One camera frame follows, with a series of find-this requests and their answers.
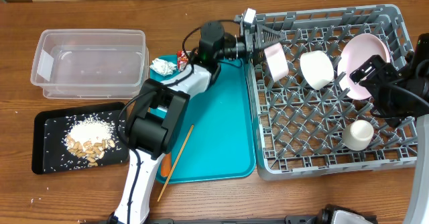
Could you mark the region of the pink bowl with food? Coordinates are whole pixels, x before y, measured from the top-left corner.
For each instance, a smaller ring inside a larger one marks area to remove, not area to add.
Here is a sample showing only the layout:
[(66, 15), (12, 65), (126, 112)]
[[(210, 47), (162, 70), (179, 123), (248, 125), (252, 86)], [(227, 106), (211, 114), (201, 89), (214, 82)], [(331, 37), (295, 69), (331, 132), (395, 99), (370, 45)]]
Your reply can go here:
[(288, 61), (280, 43), (265, 48), (264, 54), (273, 81), (278, 81), (288, 75)]

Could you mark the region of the white bowl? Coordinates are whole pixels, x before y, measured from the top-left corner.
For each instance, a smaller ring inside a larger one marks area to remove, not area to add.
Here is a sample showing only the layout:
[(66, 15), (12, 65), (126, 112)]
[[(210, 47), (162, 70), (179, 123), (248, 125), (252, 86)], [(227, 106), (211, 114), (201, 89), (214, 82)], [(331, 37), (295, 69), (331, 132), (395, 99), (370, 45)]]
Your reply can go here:
[(320, 90), (334, 80), (334, 68), (323, 51), (302, 54), (300, 68), (306, 82), (315, 90)]

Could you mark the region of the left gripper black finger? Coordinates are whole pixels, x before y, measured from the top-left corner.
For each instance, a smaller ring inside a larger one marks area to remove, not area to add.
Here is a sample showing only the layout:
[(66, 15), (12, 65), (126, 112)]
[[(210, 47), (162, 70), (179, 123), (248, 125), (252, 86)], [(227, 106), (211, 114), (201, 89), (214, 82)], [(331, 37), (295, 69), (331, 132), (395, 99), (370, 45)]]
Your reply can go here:
[(263, 42), (262, 40), (258, 41), (257, 43), (257, 49), (259, 51), (262, 51), (274, 44), (280, 43), (280, 40), (273, 40), (273, 41), (268, 41), (268, 42)]
[(282, 42), (287, 40), (286, 33), (283, 31), (273, 30), (260, 24), (257, 24), (256, 30), (261, 42)]

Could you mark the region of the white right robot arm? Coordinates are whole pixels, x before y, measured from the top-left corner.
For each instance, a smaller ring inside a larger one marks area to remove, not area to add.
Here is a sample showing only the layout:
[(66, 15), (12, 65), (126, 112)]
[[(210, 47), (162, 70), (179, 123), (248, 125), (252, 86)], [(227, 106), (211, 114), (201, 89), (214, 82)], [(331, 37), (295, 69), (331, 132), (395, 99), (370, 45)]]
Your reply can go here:
[(378, 55), (352, 71), (350, 79), (374, 98), (374, 117), (397, 127), (408, 117), (416, 120), (418, 156), (412, 195), (404, 223), (428, 222), (428, 34), (418, 37), (408, 64), (400, 70)]

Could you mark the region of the large white plate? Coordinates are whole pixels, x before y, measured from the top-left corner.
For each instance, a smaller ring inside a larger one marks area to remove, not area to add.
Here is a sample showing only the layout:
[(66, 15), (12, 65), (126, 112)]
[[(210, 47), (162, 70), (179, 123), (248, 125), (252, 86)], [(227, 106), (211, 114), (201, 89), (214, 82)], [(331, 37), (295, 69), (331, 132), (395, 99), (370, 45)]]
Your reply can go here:
[(387, 63), (390, 63), (389, 50), (386, 45), (373, 34), (359, 34), (351, 39), (341, 53), (341, 59), (337, 65), (338, 76), (345, 72), (346, 75), (339, 81), (342, 90), (349, 88), (347, 96), (354, 100), (368, 99), (369, 91), (355, 84), (349, 75), (358, 69), (372, 55), (380, 55)]

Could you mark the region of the white tissue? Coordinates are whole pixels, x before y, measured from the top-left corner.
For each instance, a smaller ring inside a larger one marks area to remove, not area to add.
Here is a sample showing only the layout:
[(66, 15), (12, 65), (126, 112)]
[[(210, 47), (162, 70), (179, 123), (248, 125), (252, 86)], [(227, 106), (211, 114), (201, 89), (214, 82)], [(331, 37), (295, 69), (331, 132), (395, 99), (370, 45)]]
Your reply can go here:
[(156, 58), (152, 61), (152, 64), (149, 66), (154, 72), (162, 76), (168, 76), (173, 74), (176, 71), (177, 66), (168, 62), (167, 60), (163, 60), (160, 58)]

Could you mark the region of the pale green cup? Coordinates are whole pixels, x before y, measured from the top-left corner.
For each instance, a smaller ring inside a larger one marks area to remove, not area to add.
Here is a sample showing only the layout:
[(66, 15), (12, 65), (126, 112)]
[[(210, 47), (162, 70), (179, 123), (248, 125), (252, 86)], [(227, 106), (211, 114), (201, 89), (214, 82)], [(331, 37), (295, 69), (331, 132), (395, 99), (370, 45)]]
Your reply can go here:
[(368, 121), (356, 120), (343, 130), (342, 141), (350, 150), (361, 151), (370, 144), (373, 134), (374, 128)]

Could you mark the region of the red snack wrapper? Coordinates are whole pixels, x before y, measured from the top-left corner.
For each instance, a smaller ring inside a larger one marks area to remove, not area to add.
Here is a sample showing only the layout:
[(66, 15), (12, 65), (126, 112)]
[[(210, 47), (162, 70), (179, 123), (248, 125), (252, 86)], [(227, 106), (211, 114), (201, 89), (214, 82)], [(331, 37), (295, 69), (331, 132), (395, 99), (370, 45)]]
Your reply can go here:
[(189, 51), (177, 51), (177, 69), (180, 72), (182, 72), (186, 68), (186, 65), (188, 63), (188, 57), (186, 55), (188, 55), (189, 53)]

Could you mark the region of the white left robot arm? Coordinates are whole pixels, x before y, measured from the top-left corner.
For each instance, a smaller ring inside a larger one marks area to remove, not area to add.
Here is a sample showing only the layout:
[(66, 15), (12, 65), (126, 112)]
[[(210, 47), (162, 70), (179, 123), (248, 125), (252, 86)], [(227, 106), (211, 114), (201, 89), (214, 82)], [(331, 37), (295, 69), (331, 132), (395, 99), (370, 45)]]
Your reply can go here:
[(129, 107), (125, 127), (115, 122), (117, 137), (129, 149), (129, 169), (119, 206), (108, 223), (145, 223), (156, 173), (177, 140), (190, 100), (207, 91), (221, 73), (223, 59), (247, 60), (286, 41), (286, 33), (256, 23), (241, 23), (238, 36), (227, 33), (223, 20), (197, 27), (198, 47), (185, 53), (188, 63), (174, 78), (144, 81)]

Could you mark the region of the orange carrot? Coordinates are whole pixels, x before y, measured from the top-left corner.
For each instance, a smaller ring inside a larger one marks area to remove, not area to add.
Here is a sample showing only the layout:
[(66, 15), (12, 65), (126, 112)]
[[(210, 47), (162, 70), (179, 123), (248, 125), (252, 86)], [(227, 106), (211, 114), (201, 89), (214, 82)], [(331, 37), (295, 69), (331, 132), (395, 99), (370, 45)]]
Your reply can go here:
[(171, 153), (169, 153), (169, 154), (166, 154), (164, 156), (164, 159), (162, 160), (161, 168), (160, 168), (161, 177), (165, 177), (165, 178), (168, 177), (171, 169), (172, 169), (172, 155)]

